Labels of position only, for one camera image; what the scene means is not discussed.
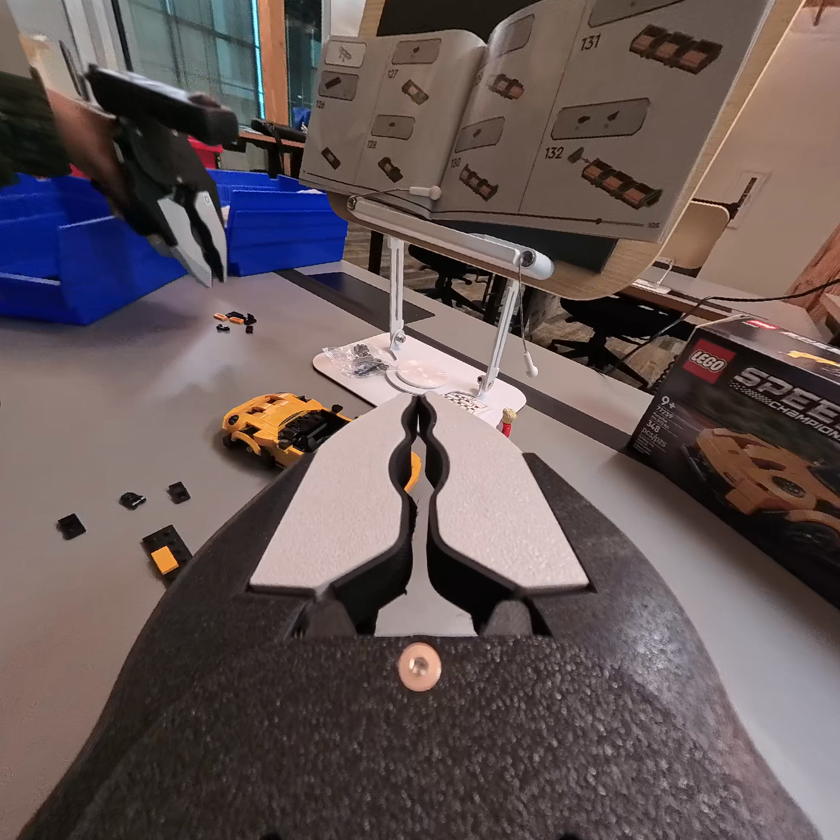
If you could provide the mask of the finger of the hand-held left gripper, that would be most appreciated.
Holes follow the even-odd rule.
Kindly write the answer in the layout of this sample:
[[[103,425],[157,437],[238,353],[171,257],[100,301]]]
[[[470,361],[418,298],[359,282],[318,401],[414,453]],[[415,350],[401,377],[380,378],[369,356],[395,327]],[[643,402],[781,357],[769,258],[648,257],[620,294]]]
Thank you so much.
[[[212,287],[212,240],[208,237],[206,226],[201,221],[193,221],[187,210],[169,196],[160,198],[157,205],[174,241],[169,245],[171,255],[201,285]]]
[[[196,192],[193,198],[193,226],[204,262],[211,278],[225,282],[228,277],[228,247],[224,219],[210,192]]]

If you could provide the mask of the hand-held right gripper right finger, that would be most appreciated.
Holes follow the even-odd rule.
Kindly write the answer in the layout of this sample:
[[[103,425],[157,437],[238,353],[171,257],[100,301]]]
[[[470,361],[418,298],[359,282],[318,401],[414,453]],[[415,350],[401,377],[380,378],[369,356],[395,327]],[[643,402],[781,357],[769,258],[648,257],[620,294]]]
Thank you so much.
[[[464,408],[423,398],[427,571],[475,630],[497,605],[589,588],[589,577],[522,451]]]

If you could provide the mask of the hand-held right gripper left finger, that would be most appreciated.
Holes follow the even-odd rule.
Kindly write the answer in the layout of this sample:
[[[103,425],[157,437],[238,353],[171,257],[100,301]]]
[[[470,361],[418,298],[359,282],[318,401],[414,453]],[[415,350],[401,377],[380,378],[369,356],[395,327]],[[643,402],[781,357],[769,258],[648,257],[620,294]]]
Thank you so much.
[[[412,477],[417,399],[401,395],[323,444],[249,579],[260,594],[340,603],[356,627],[405,593],[413,572]]]

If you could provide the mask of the yellow lego car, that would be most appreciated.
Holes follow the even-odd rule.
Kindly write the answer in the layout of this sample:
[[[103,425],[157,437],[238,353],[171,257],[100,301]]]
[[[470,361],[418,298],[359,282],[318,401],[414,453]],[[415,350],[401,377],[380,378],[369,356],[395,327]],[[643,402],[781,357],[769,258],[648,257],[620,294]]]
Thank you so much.
[[[392,443],[392,452],[377,453],[374,435],[353,432],[348,441],[329,439],[350,424],[341,405],[326,407],[316,400],[289,392],[259,395],[228,412],[222,422],[227,448],[253,454],[269,469],[307,473],[305,495],[323,493],[325,501],[348,501],[352,496],[368,501],[394,501],[397,485],[409,493],[417,484],[422,460],[406,447]]]

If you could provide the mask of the white book stand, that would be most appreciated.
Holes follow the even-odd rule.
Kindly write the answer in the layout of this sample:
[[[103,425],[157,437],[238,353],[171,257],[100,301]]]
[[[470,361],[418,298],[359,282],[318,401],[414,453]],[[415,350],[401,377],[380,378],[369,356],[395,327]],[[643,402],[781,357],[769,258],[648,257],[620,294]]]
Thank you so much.
[[[481,370],[474,364],[457,359],[453,351],[440,350],[421,339],[408,337],[403,316],[404,256],[406,244],[411,243],[390,237],[387,239],[391,251],[388,330],[356,342],[371,343],[388,353],[393,360],[393,367],[385,374],[354,379],[341,374],[325,353],[320,352],[312,359],[313,368],[373,406],[388,402],[398,393],[414,396],[437,393],[442,396],[447,392],[460,391],[475,395],[489,406],[478,415],[492,426],[501,420],[503,408],[509,407],[516,412],[521,410],[527,402],[522,391],[514,385],[496,387],[496,382],[512,317],[517,306],[522,303],[523,286],[526,284],[522,276],[535,279],[550,277],[554,271],[552,260],[535,248],[484,234],[463,233],[398,211],[375,201],[373,193],[342,197],[347,200],[348,209],[357,218],[382,225],[405,227],[435,245],[483,256],[494,267],[513,268],[517,278],[507,278],[496,338],[490,359]]]

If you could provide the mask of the black lego plate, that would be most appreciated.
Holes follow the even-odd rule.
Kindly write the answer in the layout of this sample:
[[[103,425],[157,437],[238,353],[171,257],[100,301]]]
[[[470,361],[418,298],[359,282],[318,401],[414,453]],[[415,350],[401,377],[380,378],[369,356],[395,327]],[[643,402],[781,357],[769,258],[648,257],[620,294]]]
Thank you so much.
[[[188,549],[186,543],[172,525],[165,526],[160,530],[143,537],[140,541],[140,544],[143,548],[143,551],[146,552],[146,554],[148,555],[150,562],[152,563],[152,566],[154,568],[155,566],[151,560],[151,552],[159,549],[164,545],[168,545],[171,548],[173,554],[175,555],[181,566],[180,571],[173,577],[165,578],[155,568],[160,577],[168,582],[171,582],[174,579],[176,579],[176,577],[183,570],[183,568],[186,567],[186,565],[189,564],[193,559],[193,553]]]

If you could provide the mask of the lego instruction booklet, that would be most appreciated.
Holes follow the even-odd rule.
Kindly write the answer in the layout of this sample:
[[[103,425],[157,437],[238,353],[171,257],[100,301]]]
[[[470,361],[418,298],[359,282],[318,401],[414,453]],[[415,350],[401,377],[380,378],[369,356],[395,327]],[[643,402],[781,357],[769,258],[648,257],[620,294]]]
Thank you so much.
[[[658,242],[762,1],[387,2],[322,47],[301,180],[447,224]]]

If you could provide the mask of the black lego box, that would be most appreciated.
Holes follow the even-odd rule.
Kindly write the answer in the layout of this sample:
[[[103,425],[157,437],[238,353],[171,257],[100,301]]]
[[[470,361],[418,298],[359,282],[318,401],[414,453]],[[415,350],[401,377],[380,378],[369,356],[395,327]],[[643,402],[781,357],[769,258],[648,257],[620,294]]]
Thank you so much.
[[[839,350],[750,315],[695,328],[628,452],[839,607]]]

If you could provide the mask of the person's left hand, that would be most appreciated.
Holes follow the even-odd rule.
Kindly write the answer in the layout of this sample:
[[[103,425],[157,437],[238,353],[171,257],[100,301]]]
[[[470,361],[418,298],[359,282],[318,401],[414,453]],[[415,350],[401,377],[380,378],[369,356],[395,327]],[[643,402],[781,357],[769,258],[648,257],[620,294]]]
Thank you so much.
[[[112,213],[123,216],[130,190],[113,141],[114,118],[56,90],[46,94],[70,163],[106,197]]]

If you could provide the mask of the grey office desk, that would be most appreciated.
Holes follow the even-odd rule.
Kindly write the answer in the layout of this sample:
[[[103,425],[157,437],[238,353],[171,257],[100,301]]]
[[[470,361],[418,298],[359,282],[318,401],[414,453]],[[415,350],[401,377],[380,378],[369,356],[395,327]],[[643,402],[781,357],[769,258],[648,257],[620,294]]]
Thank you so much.
[[[238,136],[241,143],[253,144],[266,152],[269,177],[284,175],[298,179],[307,139],[305,132],[267,119],[253,119],[249,128],[239,128]]]

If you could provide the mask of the clear bag of black parts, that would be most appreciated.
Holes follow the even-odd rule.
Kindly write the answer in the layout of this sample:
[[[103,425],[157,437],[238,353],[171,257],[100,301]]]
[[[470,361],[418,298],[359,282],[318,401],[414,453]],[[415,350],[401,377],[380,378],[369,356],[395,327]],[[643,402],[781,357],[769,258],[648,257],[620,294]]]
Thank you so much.
[[[367,342],[325,348],[323,352],[342,375],[354,379],[384,375],[393,367],[388,353]]]

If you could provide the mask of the black office chair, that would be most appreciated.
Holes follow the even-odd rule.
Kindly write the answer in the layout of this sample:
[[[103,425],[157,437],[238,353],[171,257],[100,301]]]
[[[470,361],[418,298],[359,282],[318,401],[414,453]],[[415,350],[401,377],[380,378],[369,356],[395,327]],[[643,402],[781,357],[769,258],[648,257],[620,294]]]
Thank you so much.
[[[485,310],[485,303],[487,302],[487,291],[482,298],[482,302],[478,303],[468,299],[459,291],[453,288],[455,281],[460,281],[470,286],[474,281],[488,282],[491,275],[482,269],[469,266],[456,259],[452,259],[445,255],[437,254],[433,251],[420,248],[416,245],[409,245],[408,254],[418,261],[421,266],[432,270],[436,273],[437,279],[434,287],[418,289],[418,292],[426,297],[435,299],[450,308],[466,308],[473,312],[483,315]]]
[[[601,373],[618,370],[631,377],[644,390],[652,388],[643,376],[636,373],[607,349],[609,339],[629,342],[634,348],[641,347],[648,339],[657,337],[687,341],[694,326],[676,318],[673,312],[649,308],[641,302],[626,297],[603,297],[589,301],[561,299],[563,310],[568,314],[567,322],[577,322],[593,331],[587,341],[553,339],[548,349],[572,360],[585,360],[588,368]]]

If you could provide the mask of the brown wooden desk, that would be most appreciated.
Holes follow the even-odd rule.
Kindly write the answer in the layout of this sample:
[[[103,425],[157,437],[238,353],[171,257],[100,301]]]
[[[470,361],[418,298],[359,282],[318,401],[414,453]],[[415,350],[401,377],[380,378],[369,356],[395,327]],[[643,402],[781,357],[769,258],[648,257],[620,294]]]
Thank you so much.
[[[689,298],[700,300],[710,298],[708,305],[719,304],[739,312],[746,312],[770,322],[778,327],[790,329],[799,334],[819,337],[821,332],[810,314],[793,302],[772,300],[756,303],[756,300],[768,298],[760,292],[754,294],[744,290],[722,286],[701,278],[694,278],[678,273],[665,266],[651,266],[630,286],[633,291],[659,292],[672,298],[687,301]]]

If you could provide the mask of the tan rounded wooden panel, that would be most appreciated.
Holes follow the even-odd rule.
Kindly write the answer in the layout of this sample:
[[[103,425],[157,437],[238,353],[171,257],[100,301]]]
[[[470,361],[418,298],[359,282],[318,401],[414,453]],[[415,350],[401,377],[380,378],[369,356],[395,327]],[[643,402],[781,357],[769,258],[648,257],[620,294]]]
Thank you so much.
[[[691,200],[654,264],[698,277],[730,221],[728,204]]]

